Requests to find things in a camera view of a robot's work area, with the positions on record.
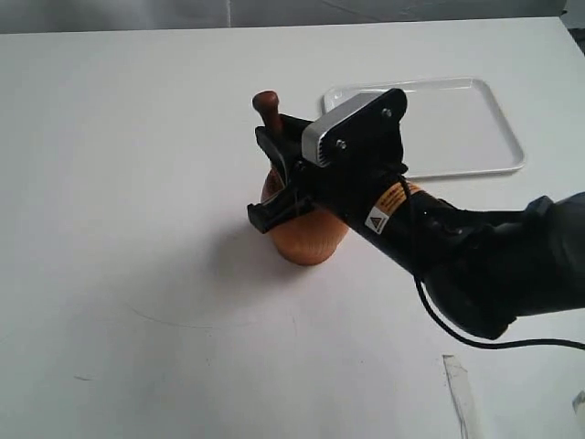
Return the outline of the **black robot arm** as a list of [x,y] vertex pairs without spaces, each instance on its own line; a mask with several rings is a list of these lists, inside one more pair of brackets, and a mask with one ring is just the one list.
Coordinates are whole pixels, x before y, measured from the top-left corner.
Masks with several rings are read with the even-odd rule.
[[540,197],[521,210],[473,211],[407,178],[404,91],[354,97],[314,121],[279,110],[274,91],[252,100],[269,158],[251,225],[286,260],[326,261],[355,231],[413,277],[431,318],[464,344],[503,349],[521,316],[584,306],[584,197]]

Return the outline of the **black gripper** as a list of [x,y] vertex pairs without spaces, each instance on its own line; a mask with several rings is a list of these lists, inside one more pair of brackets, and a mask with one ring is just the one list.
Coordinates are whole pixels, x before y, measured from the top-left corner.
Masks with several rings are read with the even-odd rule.
[[265,234],[319,208],[352,228],[406,229],[408,197],[403,184],[407,167],[400,121],[387,144],[341,155],[325,168],[310,161],[314,153],[305,142],[304,132],[313,121],[280,114],[279,130],[258,126],[258,146],[281,182],[295,183],[297,189],[283,189],[263,202],[249,204],[250,224]]

